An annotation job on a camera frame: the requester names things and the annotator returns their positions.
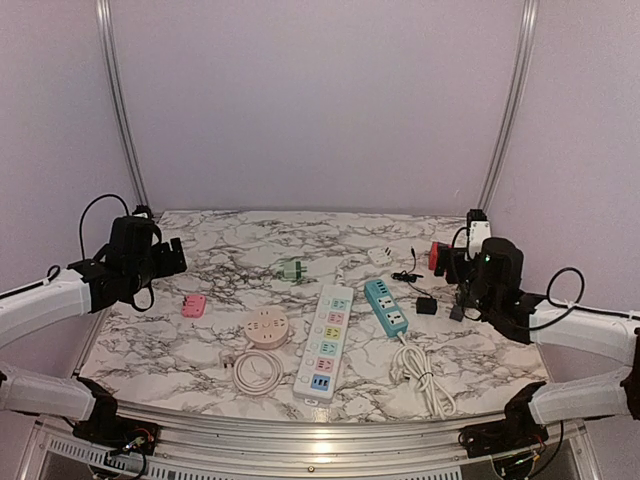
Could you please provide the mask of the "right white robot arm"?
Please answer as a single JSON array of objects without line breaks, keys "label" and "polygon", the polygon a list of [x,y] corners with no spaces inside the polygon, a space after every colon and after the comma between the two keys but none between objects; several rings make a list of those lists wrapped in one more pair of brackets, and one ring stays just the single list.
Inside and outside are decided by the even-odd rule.
[{"label": "right white robot arm", "polygon": [[474,308],[478,319],[509,340],[588,352],[616,361],[618,369],[564,383],[531,383],[504,407],[495,438],[515,448],[535,426],[570,419],[639,417],[639,317],[560,302],[549,294],[519,288],[522,254],[484,250],[468,261],[460,248],[441,253],[438,265],[446,281],[459,288],[461,309]]}]

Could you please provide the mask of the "teal power strip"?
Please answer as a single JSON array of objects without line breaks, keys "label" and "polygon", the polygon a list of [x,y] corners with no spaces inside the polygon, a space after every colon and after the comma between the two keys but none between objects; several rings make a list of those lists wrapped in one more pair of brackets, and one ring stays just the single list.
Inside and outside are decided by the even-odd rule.
[{"label": "teal power strip", "polygon": [[364,294],[389,338],[397,337],[400,333],[404,334],[407,331],[408,320],[383,280],[366,282]]}]

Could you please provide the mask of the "white small plug adapter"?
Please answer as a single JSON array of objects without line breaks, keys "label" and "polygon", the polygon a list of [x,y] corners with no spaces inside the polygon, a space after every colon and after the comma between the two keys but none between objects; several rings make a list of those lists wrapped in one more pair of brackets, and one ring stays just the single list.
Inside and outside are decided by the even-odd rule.
[{"label": "white small plug adapter", "polygon": [[389,265],[393,262],[390,247],[376,247],[367,251],[370,262],[377,267]]}]

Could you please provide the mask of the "light green plug adapter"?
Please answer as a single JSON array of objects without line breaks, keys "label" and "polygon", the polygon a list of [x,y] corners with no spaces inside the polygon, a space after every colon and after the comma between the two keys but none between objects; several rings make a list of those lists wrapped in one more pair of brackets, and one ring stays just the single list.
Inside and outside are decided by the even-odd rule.
[{"label": "light green plug adapter", "polygon": [[307,267],[299,260],[289,260],[283,262],[277,272],[278,277],[291,282],[296,282],[303,278],[307,272]]}]

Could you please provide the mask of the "pink cube socket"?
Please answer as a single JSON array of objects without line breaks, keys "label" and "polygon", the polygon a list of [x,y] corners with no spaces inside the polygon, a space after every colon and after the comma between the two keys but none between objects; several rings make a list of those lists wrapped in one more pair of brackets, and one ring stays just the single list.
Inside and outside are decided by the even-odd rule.
[{"label": "pink cube socket", "polygon": [[206,310],[206,297],[201,294],[186,295],[182,302],[181,313],[185,318],[201,318]]}]

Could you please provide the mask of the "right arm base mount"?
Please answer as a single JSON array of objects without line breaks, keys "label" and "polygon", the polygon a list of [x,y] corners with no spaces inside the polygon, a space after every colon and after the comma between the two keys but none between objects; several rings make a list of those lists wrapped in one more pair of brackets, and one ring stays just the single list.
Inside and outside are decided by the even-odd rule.
[{"label": "right arm base mount", "polygon": [[458,443],[468,457],[499,454],[546,442],[549,438],[546,427],[534,421],[529,409],[533,395],[544,385],[545,382],[540,381],[522,388],[505,405],[502,420],[462,428]]}]

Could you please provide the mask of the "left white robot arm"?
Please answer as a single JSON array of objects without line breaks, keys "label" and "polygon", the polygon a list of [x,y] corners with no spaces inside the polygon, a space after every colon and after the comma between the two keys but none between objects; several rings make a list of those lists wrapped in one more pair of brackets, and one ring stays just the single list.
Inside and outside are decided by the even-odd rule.
[{"label": "left white robot arm", "polygon": [[[152,281],[186,271],[181,240],[158,242],[131,253],[103,246],[91,259],[70,264],[55,277],[1,295],[3,347],[71,317],[98,313],[114,304],[135,304]],[[79,379],[63,379],[1,364],[1,408],[24,414],[86,421],[106,445],[125,438],[126,423],[109,408],[96,405],[100,395]]]}]

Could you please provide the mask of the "black power adapter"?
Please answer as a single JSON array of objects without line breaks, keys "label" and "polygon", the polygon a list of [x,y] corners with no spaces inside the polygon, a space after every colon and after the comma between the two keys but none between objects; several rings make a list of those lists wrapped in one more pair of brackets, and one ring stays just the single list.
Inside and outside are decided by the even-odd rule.
[{"label": "black power adapter", "polygon": [[435,315],[438,310],[438,302],[431,297],[418,297],[415,303],[416,313],[419,315]]}]

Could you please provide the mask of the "small black usb charger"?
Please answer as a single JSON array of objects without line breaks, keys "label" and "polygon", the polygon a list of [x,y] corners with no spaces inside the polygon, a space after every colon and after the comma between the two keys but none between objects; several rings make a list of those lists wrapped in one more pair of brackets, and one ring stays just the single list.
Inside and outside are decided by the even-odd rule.
[{"label": "small black usb charger", "polygon": [[453,306],[450,310],[449,318],[461,322],[465,318],[464,309],[460,306]]}]

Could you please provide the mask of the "red cube socket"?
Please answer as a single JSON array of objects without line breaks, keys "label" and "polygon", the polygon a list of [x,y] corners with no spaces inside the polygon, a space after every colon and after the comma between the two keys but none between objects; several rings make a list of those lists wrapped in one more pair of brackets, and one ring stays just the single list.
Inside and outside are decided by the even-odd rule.
[{"label": "red cube socket", "polygon": [[436,277],[444,277],[450,264],[452,246],[443,242],[433,242],[429,251],[428,268]]}]

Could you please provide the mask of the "white long power strip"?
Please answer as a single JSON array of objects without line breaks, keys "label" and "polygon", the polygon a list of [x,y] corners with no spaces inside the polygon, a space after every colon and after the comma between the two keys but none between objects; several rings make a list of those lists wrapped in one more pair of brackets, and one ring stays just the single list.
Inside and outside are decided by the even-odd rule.
[{"label": "white long power strip", "polygon": [[340,369],[354,290],[324,285],[296,374],[293,393],[306,404],[331,402]]}]

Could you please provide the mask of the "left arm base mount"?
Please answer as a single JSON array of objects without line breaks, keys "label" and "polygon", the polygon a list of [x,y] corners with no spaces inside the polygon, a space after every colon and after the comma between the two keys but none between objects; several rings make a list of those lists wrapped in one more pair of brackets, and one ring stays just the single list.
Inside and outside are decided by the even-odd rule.
[{"label": "left arm base mount", "polygon": [[141,451],[145,455],[154,453],[159,432],[156,423],[118,415],[118,402],[106,389],[93,380],[82,377],[77,377],[77,380],[89,388],[95,404],[87,420],[74,424],[73,435],[76,438],[112,449],[124,448],[133,440],[143,438]]}]

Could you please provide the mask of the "beige round power strip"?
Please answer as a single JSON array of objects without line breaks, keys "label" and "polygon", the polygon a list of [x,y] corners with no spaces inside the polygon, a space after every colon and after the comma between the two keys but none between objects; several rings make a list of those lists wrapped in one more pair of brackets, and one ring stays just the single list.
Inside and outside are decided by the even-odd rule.
[{"label": "beige round power strip", "polygon": [[290,322],[278,306],[265,306],[250,312],[244,321],[244,333],[256,349],[274,350],[289,337]]}]

